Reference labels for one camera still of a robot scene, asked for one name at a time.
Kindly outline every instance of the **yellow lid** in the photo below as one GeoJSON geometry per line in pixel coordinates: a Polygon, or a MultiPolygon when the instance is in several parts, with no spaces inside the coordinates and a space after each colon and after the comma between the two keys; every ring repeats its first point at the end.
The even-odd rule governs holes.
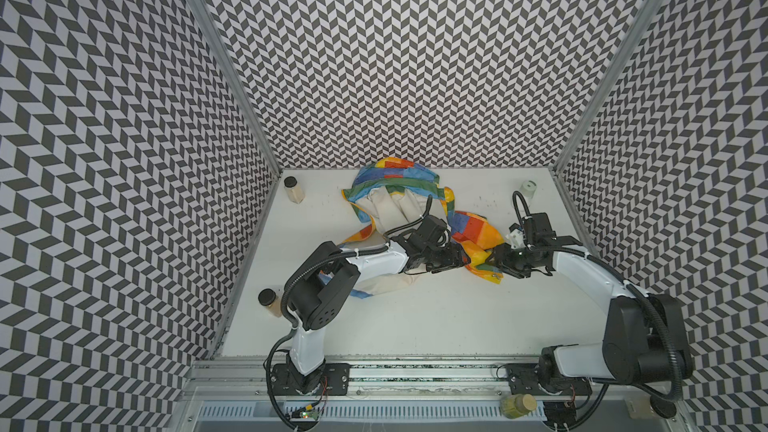
{"type": "Polygon", "coordinates": [[[530,410],[531,412],[533,410],[536,410],[536,398],[530,394],[526,394],[523,396],[523,407],[525,407],[526,410],[530,410]]]}

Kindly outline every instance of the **side wall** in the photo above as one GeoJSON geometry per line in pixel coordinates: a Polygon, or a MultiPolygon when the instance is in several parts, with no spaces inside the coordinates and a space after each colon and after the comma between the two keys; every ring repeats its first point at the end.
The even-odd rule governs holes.
{"type": "Polygon", "coordinates": [[[285,168],[549,166],[642,0],[206,0],[285,168]]]}
{"type": "Polygon", "coordinates": [[[666,0],[569,167],[605,257],[686,304],[705,430],[768,421],[768,0],[666,0]]]}
{"type": "Polygon", "coordinates": [[[0,10],[0,430],[159,427],[273,178],[183,0],[0,10]]]}

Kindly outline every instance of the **white tabletop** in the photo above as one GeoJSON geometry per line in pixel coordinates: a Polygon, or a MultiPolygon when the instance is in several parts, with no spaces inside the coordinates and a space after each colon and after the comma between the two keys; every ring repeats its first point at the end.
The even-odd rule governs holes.
{"type": "MultiPolygon", "coordinates": [[[[517,221],[512,192],[525,180],[538,185],[529,202],[546,212],[559,235],[576,236],[546,168],[434,169],[456,196],[456,210],[488,218],[502,234],[517,221]]],[[[256,297],[285,281],[324,241],[340,242],[362,225],[341,195],[356,170],[286,170],[306,198],[292,203],[277,190],[221,355],[266,355],[290,330],[256,297]]],[[[602,340],[605,316],[568,279],[534,272],[493,284],[460,268],[424,274],[412,286],[370,298],[349,298],[327,327],[326,355],[457,356],[539,354],[557,344],[602,340]]]]}

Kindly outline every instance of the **black mounting plate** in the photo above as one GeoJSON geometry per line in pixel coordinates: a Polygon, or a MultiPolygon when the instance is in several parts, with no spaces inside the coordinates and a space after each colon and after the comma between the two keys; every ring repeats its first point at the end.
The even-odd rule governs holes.
{"type": "MultiPolygon", "coordinates": [[[[272,376],[275,378],[275,381],[272,383],[272,390],[274,390],[275,395],[301,395],[296,392],[300,386],[288,373],[288,364],[274,364],[272,366],[272,376]]],[[[326,364],[320,376],[320,389],[314,390],[309,395],[320,395],[325,379],[328,380],[326,394],[346,395],[347,386],[350,384],[350,365],[343,363],[326,364]]]]}
{"type": "MultiPolygon", "coordinates": [[[[512,394],[546,394],[538,386],[537,366],[538,364],[506,364],[504,366],[507,371],[507,383],[512,394]]],[[[553,387],[562,391],[562,394],[557,394],[558,396],[570,396],[573,393],[571,385],[576,391],[576,395],[590,395],[592,393],[592,387],[590,387],[589,382],[580,378],[559,379],[557,383],[553,384],[553,387]]]]}

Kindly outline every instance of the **robotic arm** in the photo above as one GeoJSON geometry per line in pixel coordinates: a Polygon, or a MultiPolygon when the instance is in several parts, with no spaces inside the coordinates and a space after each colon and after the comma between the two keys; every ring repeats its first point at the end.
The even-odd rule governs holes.
{"type": "MultiPolygon", "coordinates": [[[[393,231],[388,231],[384,246],[351,250],[324,242],[288,280],[282,308],[293,331],[281,340],[293,337],[287,367],[298,394],[311,394],[319,387],[325,365],[324,327],[339,313],[355,283],[421,264],[427,272],[436,273],[469,262],[461,245],[449,240],[444,221],[428,214],[430,205],[431,201],[420,219],[399,228],[406,229],[404,232],[390,237],[393,231]]],[[[607,317],[602,342],[542,350],[536,367],[540,387],[555,392],[561,390],[559,382],[592,378],[605,384],[633,385],[662,400],[680,399],[681,382],[693,373],[682,303],[631,284],[609,264],[588,254],[575,238],[556,235],[547,214],[531,214],[519,192],[514,205],[524,246],[499,245],[487,262],[517,278],[530,277],[540,267],[561,274],[589,295],[607,317]],[[518,210],[518,199],[524,216],[518,210]],[[668,394],[647,386],[662,380],[672,381],[668,394]]]]}

